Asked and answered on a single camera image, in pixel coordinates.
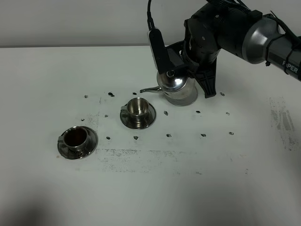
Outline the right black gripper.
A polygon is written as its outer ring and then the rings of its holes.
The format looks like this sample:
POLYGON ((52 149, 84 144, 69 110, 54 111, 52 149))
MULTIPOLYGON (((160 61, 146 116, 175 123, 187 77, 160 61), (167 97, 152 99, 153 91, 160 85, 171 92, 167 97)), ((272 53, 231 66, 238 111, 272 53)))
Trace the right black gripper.
POLYGON ((220 46, 216 42, 180 42, 182 77, 193 77, 201 86, 205 98, 216 95, 216 64, 220 46))

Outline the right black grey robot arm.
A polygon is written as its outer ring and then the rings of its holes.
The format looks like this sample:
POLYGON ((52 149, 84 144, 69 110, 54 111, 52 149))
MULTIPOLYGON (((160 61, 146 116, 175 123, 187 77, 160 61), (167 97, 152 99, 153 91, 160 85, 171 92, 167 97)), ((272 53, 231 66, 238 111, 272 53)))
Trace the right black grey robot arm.
POLYGON ((205 97, 216 95, 221 49, 251 63, 274 65, 301 79, 301 38, 275 14, 250 10, 242 1, 209 0, 185 20, 182 57, 205 97))

